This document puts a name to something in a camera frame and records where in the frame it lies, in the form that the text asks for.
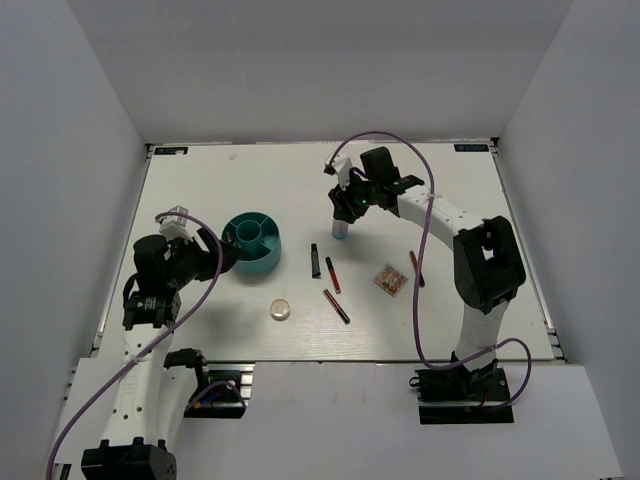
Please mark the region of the white pink blue bottle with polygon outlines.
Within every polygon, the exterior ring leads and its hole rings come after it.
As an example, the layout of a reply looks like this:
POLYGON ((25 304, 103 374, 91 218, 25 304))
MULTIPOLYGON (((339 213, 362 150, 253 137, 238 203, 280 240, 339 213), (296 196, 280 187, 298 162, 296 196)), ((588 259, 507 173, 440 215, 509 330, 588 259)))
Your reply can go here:
POLYGON ((345 240, 349 233, 349 223, 344 220, 333 219, 331 234, 336 240, 345 240))

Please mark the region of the black makeup tube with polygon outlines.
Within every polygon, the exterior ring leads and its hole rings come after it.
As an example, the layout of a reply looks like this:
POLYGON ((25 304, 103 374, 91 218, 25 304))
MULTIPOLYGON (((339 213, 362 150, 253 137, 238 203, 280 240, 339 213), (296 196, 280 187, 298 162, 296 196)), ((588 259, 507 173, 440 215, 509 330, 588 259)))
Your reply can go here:
POLYGON ((311 275, 313 279, 319 279, 321 277, 321 268, 319 262, 319 252, 316 243, 312 243, 310 246, 311 254, 311 275))

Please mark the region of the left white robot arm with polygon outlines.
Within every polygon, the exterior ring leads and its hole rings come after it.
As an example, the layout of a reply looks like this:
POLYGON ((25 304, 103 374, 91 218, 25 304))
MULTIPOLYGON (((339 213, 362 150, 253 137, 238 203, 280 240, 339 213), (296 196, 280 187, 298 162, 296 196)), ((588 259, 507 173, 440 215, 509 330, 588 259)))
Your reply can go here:
POLYGON ((97 447, 84 451, 87 479, 174 479, 172 452, 177 430, 191 399, 211 387, 204 354, 173 350, 179 292, 191 281, 206 282, 231 269, 242 250, 205 229, 191 237, 171 227, 134 243, 136 271, 123 290, 125 363, 116 399, 97 447))

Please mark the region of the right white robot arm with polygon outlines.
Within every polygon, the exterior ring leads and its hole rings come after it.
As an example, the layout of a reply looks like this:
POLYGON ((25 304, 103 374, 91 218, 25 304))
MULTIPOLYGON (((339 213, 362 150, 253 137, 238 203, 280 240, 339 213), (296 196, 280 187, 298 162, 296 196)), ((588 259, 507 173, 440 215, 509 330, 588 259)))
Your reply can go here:
POLYGON ((484 391, 497 365, 496 345, 509 302, 526 272, 509 220, 484 219, 431 192, 424 180, 403 176, 385 147, 361 155, 362 171, 337 154, 324 172, 337 178, 329 192, 334 208, 332 235, 342 240, 372 206, 409 221, 438 239, 453 255, 453 280, 464 303, 462 327, 451 362, 453 390, 472 399, 484 391))

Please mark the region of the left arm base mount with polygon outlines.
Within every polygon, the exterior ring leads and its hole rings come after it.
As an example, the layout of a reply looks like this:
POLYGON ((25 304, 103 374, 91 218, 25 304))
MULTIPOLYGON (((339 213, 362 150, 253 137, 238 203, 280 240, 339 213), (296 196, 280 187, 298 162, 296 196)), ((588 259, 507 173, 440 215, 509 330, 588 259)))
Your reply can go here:
POLYGON ((230 384, 234 385, 243 401, 248 404, 254 365, 251 363, 208 364, 209 382, 226 382, 210 389, 198 403, 184 412, 185 418, 194 419, 241 419, 245 408, 230 384))

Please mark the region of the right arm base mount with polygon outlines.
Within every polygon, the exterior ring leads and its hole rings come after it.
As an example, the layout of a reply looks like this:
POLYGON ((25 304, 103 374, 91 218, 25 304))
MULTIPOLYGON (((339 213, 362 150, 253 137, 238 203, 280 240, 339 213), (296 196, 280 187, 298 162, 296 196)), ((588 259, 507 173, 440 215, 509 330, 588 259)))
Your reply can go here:
POLYGON ((512 424, 511 395, 505 372, 494 368, 472 379, 463 367, 416 370, 409 380, 416 391, 421 425, 512 424))

